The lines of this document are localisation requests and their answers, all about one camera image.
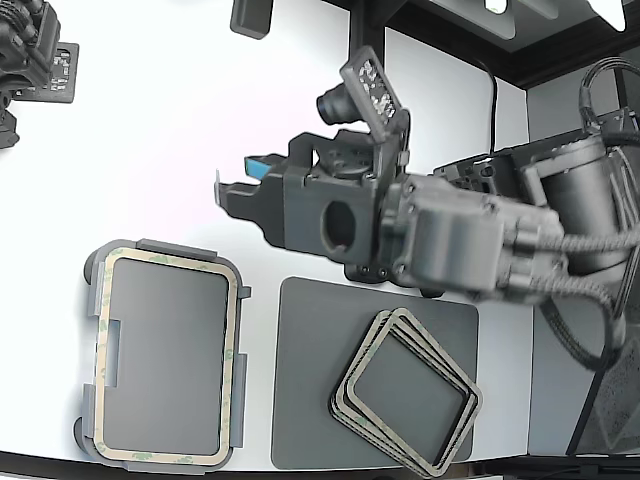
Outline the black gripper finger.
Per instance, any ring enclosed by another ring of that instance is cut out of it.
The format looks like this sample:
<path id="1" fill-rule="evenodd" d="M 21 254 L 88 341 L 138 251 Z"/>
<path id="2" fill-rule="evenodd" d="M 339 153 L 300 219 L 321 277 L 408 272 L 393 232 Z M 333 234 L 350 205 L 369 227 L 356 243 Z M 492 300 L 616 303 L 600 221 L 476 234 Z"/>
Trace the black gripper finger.
<path id="1" fill-rule="evenodd" d="M 268 178 L 281 179 L 286 160 L 287 158 L 280 154 L 246 156 L 244 158 L 245 173 L 259 181 L 266 181 Z"/>
<path id="2" fill-rule="evenodd" d="M 223 183 L 220 173 L 216 172 L 214 183 L 214 198 L 216 205 L 223 209 L 230 217 L 256 221 L 258 219 L 260 202 L 263 197 L 261 185 L 246 183 Z"/>

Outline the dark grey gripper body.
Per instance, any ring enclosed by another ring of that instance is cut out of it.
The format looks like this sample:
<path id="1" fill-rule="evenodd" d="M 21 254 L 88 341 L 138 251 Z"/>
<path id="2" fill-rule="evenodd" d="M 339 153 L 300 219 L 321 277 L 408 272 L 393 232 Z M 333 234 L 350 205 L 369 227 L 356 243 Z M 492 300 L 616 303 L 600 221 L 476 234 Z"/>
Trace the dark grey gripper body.
<path id="1" fill-rule="evenodd" d="M 405 152 L 404 133 L 294 137 L 283 159 L 284 248 L 342 264 L 351 281 L 390 280 L 378 259 L 380 211 Z"/>

